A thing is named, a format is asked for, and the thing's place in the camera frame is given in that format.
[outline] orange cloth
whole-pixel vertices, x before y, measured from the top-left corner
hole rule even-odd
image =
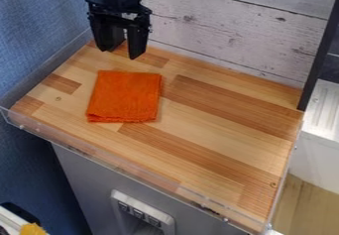
[[[155,73],[100,70],[86,113],[88,121],[155,120],[161,81]]]

